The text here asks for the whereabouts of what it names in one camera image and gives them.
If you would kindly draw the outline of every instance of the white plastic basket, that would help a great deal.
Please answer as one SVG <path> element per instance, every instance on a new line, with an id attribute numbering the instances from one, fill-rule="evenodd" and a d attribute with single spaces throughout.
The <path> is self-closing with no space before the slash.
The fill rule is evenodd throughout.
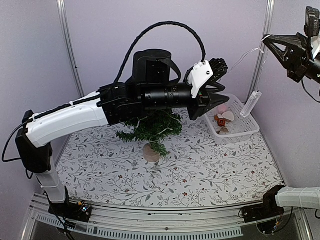
<path id="1" fill-rule="evenodd" d="M 243 118 L 240 113 L 244 108 L 242 102 L 233 94 L 224 94 L 230 97 L 230 100 L 225 103 L 228 111 L 234 114 L 234 121 L 227 122 L 225 127 L 228 129 L 229 133 L 220 135 L 217 131 L 220 131 L 221 127 L 215 120 L 215 115 L 217 112 L 213 109 L 204 115 L 207 125 L 211 130 L 215 143 L 218 145 L 222 144 L 234 144 L 237 142 L 242 142 L 248 140 L 252 134 L 260 131 L 260 127 L 256 120 L 251 116 Z"/>

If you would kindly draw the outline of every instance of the leaf pattern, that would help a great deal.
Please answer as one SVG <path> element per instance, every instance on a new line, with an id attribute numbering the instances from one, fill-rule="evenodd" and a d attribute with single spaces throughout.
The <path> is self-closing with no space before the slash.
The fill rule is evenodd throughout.
<path id="1" fill-rule="evenodd" d="M 57 166 L 71 198 L 125 206 L 172 208 L 260 201 L 282 180 L 260 133 L 248 141 L 217 145 L 204 117 L 164 140 L 159 162 L 143 158 L 147 142 L 122 142 L 122 124 L 76 132 Z"/>

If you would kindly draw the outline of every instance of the lavender wall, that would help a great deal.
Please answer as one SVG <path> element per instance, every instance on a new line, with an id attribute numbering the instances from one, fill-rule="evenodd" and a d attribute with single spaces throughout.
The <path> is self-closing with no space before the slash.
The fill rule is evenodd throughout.
<path id="1" fill-rule="evenodd" d="M 77 99 L 56 0 L 0 1 L 0 149 L 25 111 Z M 64 139 L 53 143 L 55 155 Z M 14 142 L 7 158 L 17 157 Z M 20 161 L 0 163 L 0 239 L 16 240 L 38 183 Z"/>
<path id="2" fill-rule="evenodd" d="M 224 58 L 232 67 L 243 53 L 259 46 L 267 1 L 256 0 L 135 0 L 65 3 L 71 41 L 86 94 L 110 84 L 134 39 L 148 26 L 162 21 L 178 21 L 201 37 L 207 59 Z M 174 26 L 162 26 L 147 33 L 133 53 L 149 48 L 172 52 L 183 75 L 201 59 L 193 36 Z M 245 100 L 257 52 L 223 78 L 229 93 Z M 132 58 L 122 82 L 132 74 Z"/>
<path id="3" fill-rule="evenodd" d="M 319 0 L 276 0 L 271 33 L 304 34 L 306 6 L 320 9 Z M 320 85 L 304 79 L 306 88 L 319 98 Z M 320 104 L 303 90 L 301 83 L 287 78 L 272 53 L 261 75 L 262 97 L 254 116 L 271 147 L 286 183 L 291 187 L 320 186 Z M 319 221 L 308 211 L 313 236 L 320 239 Z"/>

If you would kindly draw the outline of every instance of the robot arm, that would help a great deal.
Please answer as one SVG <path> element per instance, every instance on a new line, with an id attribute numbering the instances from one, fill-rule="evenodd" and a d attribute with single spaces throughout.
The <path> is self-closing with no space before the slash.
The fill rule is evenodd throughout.
<path id="1" fill-rule="evenodd" d="M 143 118 L 150 110 L 187 108 L 190 119 L 195 120 L 229 100 L 217 94 L 225 89 L 217 83 L 227 73 L 223 59 L 197 63 L 183 83 L 178 83 L 180 78 L 169 81 L 170 68 L 181 76 L 168 51 L 137 52 L 133 74 L 127 82 L 103 86 L 47 112 L 25 113 L 22 120 L 25 125 L 18 131 L 15 142 L 24 167 L 35 174 L 46 191 L 50 213 L 83 222 L 88 222 L 91 215 L 88 204 L 82 204 L 79 210 L 78 204 L 69 202 L 68 190 L 51 160 L 51 141 L 83 129 Z"/>
<path id="2" fill-rule="evenodd" d="M 269 35 L 263 43 L 287 70 L 287 76 L 299 83 L 305 76 L 320 84 L 320 13 L 307 7 L 304 32 L 296 35 Z"/>
<path id="3" fill-rule="evenodd" d="M 263 43 L 287 70 L 287 76 L 299 83 L 306 76 L 320 84 L 320 12 L 307 7 L 303 36 L 266 35 Z M 275 186 L 263 195 L 263 203 L 242 208 L 244 221 L 254 222 L 283 214 L 283 207 L 320 210 L 320 187 L 292 188 Z"/>

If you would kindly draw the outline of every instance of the black cylindrical motor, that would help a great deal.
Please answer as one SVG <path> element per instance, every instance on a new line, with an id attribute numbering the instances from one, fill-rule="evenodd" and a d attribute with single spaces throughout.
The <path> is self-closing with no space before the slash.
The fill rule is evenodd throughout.
<path id="1" fill-rule="evenodd" d="M 146 110 L 186 108 L 192 101 L 191 86 L 178 83 L 175 86 L 145 87 L 141 89 L 141 98 Z"/>

